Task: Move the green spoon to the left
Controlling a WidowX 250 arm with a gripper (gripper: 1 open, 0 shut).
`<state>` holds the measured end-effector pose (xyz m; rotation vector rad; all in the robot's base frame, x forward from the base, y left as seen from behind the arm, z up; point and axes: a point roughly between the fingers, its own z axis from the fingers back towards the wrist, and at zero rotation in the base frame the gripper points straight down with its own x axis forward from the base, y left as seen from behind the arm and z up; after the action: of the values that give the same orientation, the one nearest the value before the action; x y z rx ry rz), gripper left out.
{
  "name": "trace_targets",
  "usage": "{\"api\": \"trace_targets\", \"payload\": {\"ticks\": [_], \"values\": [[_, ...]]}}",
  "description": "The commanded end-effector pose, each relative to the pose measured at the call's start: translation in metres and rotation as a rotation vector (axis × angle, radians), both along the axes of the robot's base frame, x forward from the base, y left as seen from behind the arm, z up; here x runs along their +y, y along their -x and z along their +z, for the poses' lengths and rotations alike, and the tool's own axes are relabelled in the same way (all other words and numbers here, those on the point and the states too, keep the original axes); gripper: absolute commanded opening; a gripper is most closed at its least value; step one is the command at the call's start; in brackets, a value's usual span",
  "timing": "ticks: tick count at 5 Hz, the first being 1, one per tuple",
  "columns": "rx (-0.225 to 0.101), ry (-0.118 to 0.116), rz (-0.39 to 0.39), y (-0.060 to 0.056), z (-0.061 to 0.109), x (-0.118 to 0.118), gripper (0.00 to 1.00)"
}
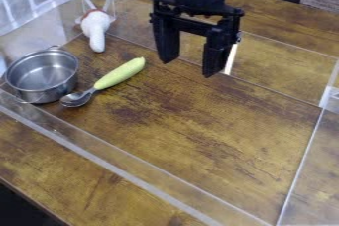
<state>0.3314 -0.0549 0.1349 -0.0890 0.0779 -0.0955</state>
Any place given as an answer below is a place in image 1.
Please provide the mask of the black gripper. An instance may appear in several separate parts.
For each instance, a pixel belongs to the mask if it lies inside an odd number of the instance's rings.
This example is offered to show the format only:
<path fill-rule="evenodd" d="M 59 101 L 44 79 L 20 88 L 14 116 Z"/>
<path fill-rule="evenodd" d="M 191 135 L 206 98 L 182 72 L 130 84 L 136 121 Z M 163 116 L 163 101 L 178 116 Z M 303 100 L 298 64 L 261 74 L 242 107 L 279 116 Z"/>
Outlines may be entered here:
<path fill-rule="evenodd" d="M 154 39 L 159 59 L 168 63 L 180 54 L 180 32 L 207 36 L 203 53 L 203 75 L 219 73 L 241 41 L 241 18 L 245 11 L 226 0 L 152 0 Z"/>

